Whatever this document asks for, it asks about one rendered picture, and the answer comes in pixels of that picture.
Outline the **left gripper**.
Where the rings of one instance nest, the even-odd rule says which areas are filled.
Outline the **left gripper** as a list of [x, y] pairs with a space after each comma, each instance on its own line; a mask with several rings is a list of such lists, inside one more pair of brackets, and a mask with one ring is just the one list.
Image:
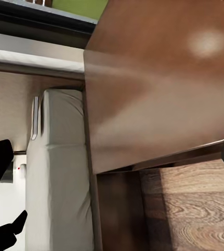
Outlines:
[[13, 223], [0, 227], [0, 251], [5, 251], [16, 243], [15, 236], [22, 233], [27, 216], [28, 213], [24, 210]]

